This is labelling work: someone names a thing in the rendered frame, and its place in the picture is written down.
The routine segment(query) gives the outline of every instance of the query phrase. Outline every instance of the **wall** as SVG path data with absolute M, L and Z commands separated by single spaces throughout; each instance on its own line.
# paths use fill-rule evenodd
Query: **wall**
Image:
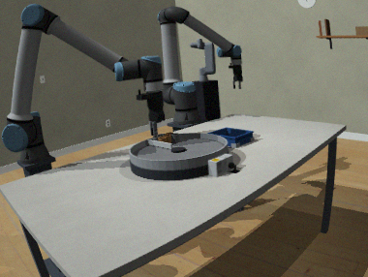
M 242 47 L 242 89 L 232 89 L 229 58 L 216 56 L 222 116 L 234 113 L 346 124 L 368 134 L 368 43 L 336 39 L 333 49 L 318 39 L 318 21 L 330 20 L 332 35 L 354 35 L 368 26 L 366 1 L 317 0 L 311 9 L 297 0 L 176 0 L 175 6 Z M 199 79 L 202 38 L 178 24 L 184 80 Z
M 29 1 L 3 1 L 0 11 L 0 131 L 11 110 L 15 62 L 23 9 Z M 144 55 L 162 58 L 160 10 L 173 0 L 70 1 L 40 0 L 37 4 L 59 15 L 84 35 L 129 60 Z M 46 82 L 40 83 L 40 76 Z M 43 34 L 33 91 L 32 111 L 41 115 L 49 151 L 148 124 L 148 107 L 137 101 L 142 79 L 115 81 L 114 73 L 57 38 Z M 166 118 L 173 106 L 165 105 Z M 106 127 L 110 119 L 111 127 Z M 0 143 L 0 166 L 16 162 Z

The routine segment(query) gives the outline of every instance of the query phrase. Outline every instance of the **table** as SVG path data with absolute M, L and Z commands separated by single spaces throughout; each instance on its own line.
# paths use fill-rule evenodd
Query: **table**
M 126 274 L 223 221 L 328 145 L 322 215 L 326 233 L 337 137 L 346 126 L 233 115 L 176 133 L 225 127 L 254 131 L 253 142 L 232 151 L 238 173 L 144 179 L 130 170 L 130 145 L 2 185 L 40 275 L 48 276 L 38 245 L 65 276 Z

